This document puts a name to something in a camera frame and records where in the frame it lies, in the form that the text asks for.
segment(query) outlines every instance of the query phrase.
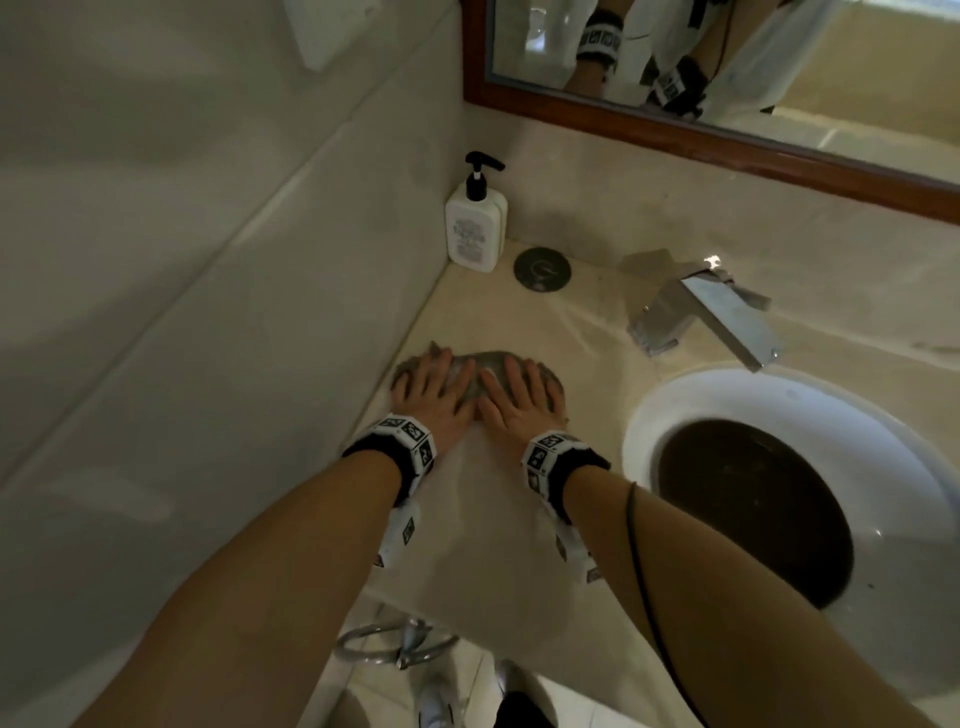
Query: dark water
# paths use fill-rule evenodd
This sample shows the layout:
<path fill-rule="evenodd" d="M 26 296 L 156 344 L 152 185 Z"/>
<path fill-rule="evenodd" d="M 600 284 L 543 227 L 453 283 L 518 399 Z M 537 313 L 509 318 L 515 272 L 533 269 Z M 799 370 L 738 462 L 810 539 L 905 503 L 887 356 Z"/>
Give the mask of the dark water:
<path fill-rule="evenodd" d="M 753 554 L 818 609 L 843 593 L 853 541 L 827 484 L 755 427 L 705 420 L 679 430 L 658 462 L 661 497 Z"/>

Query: sink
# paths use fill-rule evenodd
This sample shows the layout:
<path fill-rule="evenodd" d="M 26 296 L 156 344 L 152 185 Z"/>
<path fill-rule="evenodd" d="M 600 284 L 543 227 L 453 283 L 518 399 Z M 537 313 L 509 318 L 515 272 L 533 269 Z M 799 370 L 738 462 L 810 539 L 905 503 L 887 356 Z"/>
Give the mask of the sink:
<path fill-rule="evenodd" d="M 644 399 L 623 466 L 779 573 L 910 698 L 960 685 L 960 474 L 903 423 L 784 368 L 711 369 Z"/>

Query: beige countertop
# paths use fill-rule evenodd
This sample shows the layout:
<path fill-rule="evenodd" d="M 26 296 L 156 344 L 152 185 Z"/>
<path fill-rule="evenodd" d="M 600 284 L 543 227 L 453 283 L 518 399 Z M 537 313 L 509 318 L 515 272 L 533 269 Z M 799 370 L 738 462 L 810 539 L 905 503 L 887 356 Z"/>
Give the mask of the beige countertop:
<path fill-rule="evenodd" d="M 619 469 L 627 422 L 647 392 L 732 357 L 699 322 L 677 349 L 647 357 L 626 331 L 619 274 L 571 260 L 567 287 L 534 293 L 513 276 L 524 249 L 508 242 L 490 274 L 448 266 L 396 360 L 430 341 L 455 353 L 508 350 L 541 360 L 564 384 L 570 429 Z M 783 343 L 779 366 L 872 401 L 960 466 L 960 374 L 776 316 L 769 322 Z M 363 422 L 388 408 L 385 380 Z M 570 578 L 535 497 L 496 458 L 480 425 L 417 498 L 417 537 L 396 567 L 374 570 L 368 594 L 648 725 L 699 725 L 607 585 Z M 960 725 L 956 693 L 924 707 Z"/>

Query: wall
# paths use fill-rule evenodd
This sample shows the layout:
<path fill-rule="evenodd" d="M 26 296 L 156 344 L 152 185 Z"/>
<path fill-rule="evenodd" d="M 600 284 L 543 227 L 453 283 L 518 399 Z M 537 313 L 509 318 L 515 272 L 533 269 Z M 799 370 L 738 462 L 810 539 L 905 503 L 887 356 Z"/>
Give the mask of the wall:
<path fill-rule="evenodd" d="M 385 3 L 320 77 L 296 68 L 278 2 L 155 5 L 64 9 L 38 55 L 62 74 L 94 74 L 61 55 L 84 28 L 115 61 L 169 53 L 103 72 L 96 112 L 54 105 L 72 92 L 43 77 L 18 103 L 53 105 L 32 111 L 50 129 L 2 134 L 0 406 L 42 411 L 37 433 L 95 382 L 0 492 L 4 726 L 65 725 L 187 573 L 335 456 L 446 262 L 456 3 Z M 185 78 L 155 79 L 160 61 Z M 71 147 L 57 111 L 97 145 Z"/>
<path fill-rule="evenodd" d="M 720 255 L 784 317 L 960 369 L 960 228 L 490 109 L 468 138 L 507 165 L 512 238 L 606 266 Z"/>
<path fill-rule="evenodd" d="M 450 5 L 322 76 L 281 0 L 0 6 L 0 481 Z"/>
<path fill-rule="evenodd" d="M 780 105 L 960 144 L 958 45 L 957 17 L 844 3 Z"/>

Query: black cable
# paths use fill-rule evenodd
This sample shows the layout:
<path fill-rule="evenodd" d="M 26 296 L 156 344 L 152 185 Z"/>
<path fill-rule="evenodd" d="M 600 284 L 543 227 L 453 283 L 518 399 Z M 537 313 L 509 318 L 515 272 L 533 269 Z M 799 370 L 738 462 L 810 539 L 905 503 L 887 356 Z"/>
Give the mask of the black cable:
<path fill-rule="evenodd" d="M 733 25 L 733 11 L 736 10 L 736 0 L 730 0 L 730 14 L 727 15 L 727 27 L 723 31 L 723 42 L 720 44 L 720 58 L 717 59 L 717 67 L 713 69 L 713 75 L 710 80 L 713 81 L 720 73 L 720 66 L 723 65 L 723 59 L 727 56 L 727 43 L 730 40 L 730 28 Z"/>
<path fill-rule="evenodd" d="M 636 552 L 634 502 L 636 500 L 636 489 L 638 487 L 639 486 L 635 483 L 631 483 L 630 494 L 627 496 L 627 540 L 630 542 L 630 558 L 634 562 L 634 576 L 636 577 L 636 585 L 640 589 L 640 598 L 643 600 L 643 610 L 646 612 L 647 621 L 650 623 L 650 634 L 653 635 L 654 646 L 657 648 L 657 651 L 660 654 L 660 661 L 663 662 L 663 666 L 666 667 L 666 672 L 670 676 L 670 679 L 673 680 L 673 684 L 676 686 L 677 691 L 684 699 L 686 707 L 690 709 L 690 712 L 694 714 L 697 720 L 704 724 L 705 728 L 709 728 L 707 722 L 704 720 L 704 717 L 701 716 L 700 711 L 697 710 L 697 706 L 693 704 L 693 700 L 690 699 L 690 696 L 686 693 L 686 690 L 684 690 L 684 684 L 680 682 L 680 677 L 677 675 L 677 670 L 675 670 L 673 667 L 673 662 L 670 660 L 670 654 L 666 651 L 666 644 L 663 643 L 663 635 L 660 633 L 657 620 L 654 618 L 654 608 L 650 603 L 650 595 L 647 593 L 647 583 L 643 579 L 643 568 L 640 567 L 640 557 Z"/>

